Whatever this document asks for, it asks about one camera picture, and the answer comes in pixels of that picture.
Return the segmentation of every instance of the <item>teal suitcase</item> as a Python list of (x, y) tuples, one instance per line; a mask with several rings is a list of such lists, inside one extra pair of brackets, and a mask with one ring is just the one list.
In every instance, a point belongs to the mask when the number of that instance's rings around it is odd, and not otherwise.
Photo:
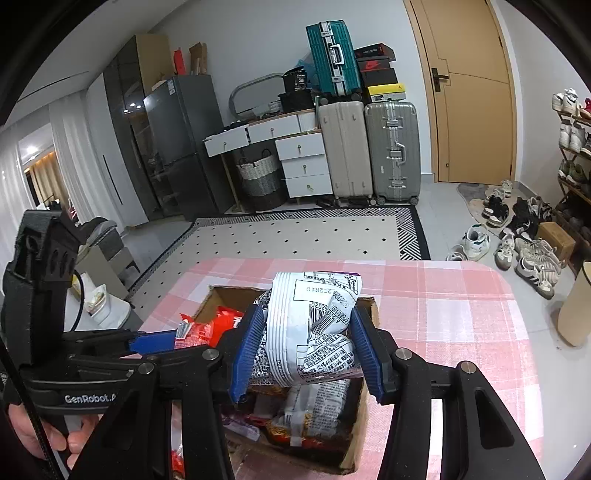
[(346, 96), (360, 90), (359, 70), (345, 22), (320, 22), (309, 25), (306, 31), (322, 92)]

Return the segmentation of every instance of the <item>barcode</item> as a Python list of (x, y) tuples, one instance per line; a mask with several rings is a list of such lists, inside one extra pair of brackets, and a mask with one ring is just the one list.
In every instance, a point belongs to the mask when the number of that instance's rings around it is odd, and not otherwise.
[(193, 324), (189, 323), (189, 322), (179, 323), (178, 327), (177, 327), (177, 333), (174, 337), (177, 340), (185, 340), (185, 338), (187, 338), (187, 335), (189, 334), (189, 331), (191, 330), (192, 326), (193, 326)]

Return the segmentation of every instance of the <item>white curtain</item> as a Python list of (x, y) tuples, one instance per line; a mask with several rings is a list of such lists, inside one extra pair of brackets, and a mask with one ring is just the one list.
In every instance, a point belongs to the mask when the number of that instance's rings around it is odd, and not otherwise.
[(117, 230), (122, 231), (125, 224), (102, 176), (81, 92), (50, 103), (49, 120), (57, 161), (78, 219), (84, 223), (94, 217), (104, 217), (117, 222)]
[(0, 278), (14, 256), (14, 242), (25, 210), (35, 208), (18, 155), (18, 135), (10, 127), (0, 135)]

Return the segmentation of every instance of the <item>ceiling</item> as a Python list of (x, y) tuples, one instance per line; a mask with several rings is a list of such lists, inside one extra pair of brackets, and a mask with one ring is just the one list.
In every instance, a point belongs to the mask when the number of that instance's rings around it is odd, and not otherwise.
[(53, 146), (53, 133), (51, 132), (51, 124), (43, 125), (33, 133), (28, 134), (18, 143), (18, 150), (21, 153), (22, 164), (25, 165), (32, 160), (32, 156), (40, 153)]
[(186, 1), (106, 1), (49, 55), (23, 91), (7, 124), (87, 88), (134, 34), (148, 32)]

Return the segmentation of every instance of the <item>suitcase handle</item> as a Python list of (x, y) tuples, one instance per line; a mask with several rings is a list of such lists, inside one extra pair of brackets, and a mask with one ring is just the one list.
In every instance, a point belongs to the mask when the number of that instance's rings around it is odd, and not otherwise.
[(329, 48), (331, 49), (332, 53), (331, 56), (333, 60), (333, 65), (344, 65), (345, 58), (343, 57), (343, 49), (340, 47), (340, 44), (335, 43), (333, 45), (329, 45)]
[(402, 157), (400, 159), (396, 159), (396, 165), (399, 167), (406, 163), (406, 147), (399, 142), (396, 142), (396, 146), (402, 152)]

